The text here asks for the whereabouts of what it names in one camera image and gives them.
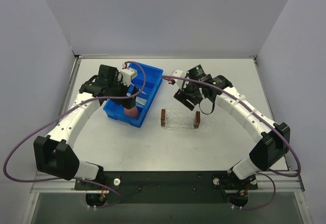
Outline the aluminium front rail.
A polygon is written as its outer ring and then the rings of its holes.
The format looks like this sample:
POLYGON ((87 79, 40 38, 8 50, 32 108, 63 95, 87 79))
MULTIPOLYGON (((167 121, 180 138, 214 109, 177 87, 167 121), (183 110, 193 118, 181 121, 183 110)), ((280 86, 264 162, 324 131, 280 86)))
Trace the aluminium front rail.
MULTIPOLYGON (((289 178, 263 172, 274 181, 276 192, 304 192, 305 187, 300 177, 289 178)), ((256 175, 258 189, 257 192, 273 192, 273 184, 266 176, 256 175)), ((74 190, 75 180, 51 180, 33 183, 30 193, 77 193, 74 190)))

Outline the clear holder with wooden ends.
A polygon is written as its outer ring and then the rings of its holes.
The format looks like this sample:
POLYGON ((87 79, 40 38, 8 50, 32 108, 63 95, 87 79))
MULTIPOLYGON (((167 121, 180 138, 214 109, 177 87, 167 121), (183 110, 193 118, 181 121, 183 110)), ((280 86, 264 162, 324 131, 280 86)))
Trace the clear holder with wooden ends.
POLYGON ((178 109, 162 108, 160 125, 170 129, 198 129, 201 123, 199 111, 181 111, 178 109))

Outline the blue plastic divided bin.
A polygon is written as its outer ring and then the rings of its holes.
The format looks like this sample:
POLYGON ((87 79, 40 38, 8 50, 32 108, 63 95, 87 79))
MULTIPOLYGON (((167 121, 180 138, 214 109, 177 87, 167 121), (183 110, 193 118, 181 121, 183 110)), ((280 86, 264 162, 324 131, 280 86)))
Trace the blue plastic divided bin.
POLYGON ((145 95, 140 92, 137 95, 137 97, 141 97, 147 100, 145 106, 138 106, 136 104, 136 107, 140 113, 139 118, 136 120, 127 117, 124 114, 124 107, 110 100, 106 102, 103 110, 111 119, 119 120, 130 124, 131 126, 140 128, 162 83, 161 76, 163 75, 163 70, 142 63, 129 64, 128 68, 134 68, 138 72, 137 77, 135 77, 131 82, 139 88, 144 86, 143 91, 147 93, 147 95, 145 95))

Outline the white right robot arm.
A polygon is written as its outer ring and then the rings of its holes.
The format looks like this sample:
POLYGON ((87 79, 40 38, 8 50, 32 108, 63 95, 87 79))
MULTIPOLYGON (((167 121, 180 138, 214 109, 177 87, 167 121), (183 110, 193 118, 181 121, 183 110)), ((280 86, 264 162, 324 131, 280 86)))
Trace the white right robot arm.
POLYGON ((231 115, 252 137, 255 147, 232 167, 231 172, 244 180, 258 171, 267 171, 289 151, 290 128, 265 117, 222 75, 212 77, 201 65, 172 72, 170 83, 179 87, 174 98, 193 110, 204 99, 231 115))

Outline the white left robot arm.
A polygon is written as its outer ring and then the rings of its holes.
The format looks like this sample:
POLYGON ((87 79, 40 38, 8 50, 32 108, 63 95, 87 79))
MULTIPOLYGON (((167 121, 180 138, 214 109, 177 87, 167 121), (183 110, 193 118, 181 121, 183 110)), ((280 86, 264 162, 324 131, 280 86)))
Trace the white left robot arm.
POLYGON ((110 100, 130 109, 140 90, 132 85, 138 71, 123 65, 121 70, 100 65, 98 74, 84 82, 71 108, 66 111, 57 126, 46 136, 34 140, 37 170, 61 179, 86 179, 93 189, 104 184, 100 166, 79 160, 73 151, 81 130, 101 105, 110 100))

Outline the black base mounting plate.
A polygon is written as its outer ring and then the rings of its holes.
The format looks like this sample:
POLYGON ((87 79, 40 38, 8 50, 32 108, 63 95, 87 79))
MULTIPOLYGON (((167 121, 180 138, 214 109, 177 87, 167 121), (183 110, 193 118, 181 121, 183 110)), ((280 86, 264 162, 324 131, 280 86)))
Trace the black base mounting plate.
POLYGON ((75 190, 85 191, 87 200, 124 204, 215 204, 228 195, 247 200, 246 190, 258 188, 256 177, 239 180, 227 171, 104 171, 98 182, 114 191, 77 180, 75 190))

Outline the pink plastic cup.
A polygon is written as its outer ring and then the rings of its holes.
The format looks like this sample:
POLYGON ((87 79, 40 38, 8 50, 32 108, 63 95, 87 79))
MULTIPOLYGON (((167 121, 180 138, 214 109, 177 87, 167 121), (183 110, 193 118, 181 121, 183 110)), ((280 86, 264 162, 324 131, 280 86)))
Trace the pink plastic cup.
POLYGON ((130 117, 130 118, 133 118, 133 119, 138 119, 139 118, 139 111, 138 111, 138 108, 136 106, 130 108, 130 109, 126 109, 124 108, 124 114, 127 116, 127 117, 130 117))

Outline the clear textured oval tray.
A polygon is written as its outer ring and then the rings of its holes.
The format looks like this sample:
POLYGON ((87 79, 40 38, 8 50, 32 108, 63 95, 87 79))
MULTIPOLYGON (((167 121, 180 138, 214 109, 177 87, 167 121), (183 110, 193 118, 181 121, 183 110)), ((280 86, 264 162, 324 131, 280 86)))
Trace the clear textured oval tray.
POLYGON ((210 132, 215 128, 215 120, 198 110, 178 110, 162 108, 160 125, 167 130, 210 132))

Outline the white toothpaste tube green cap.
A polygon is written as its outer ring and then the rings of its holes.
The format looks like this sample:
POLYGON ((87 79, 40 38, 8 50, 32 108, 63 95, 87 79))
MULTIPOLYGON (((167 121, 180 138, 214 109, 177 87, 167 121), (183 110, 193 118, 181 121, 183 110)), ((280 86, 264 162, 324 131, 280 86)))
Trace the white toothpaste tube green cap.
POLYGON ((141 97, 136 97, 135 101, 138 106, 145 106, 147 102, 146 99, 143 99, 141 97))

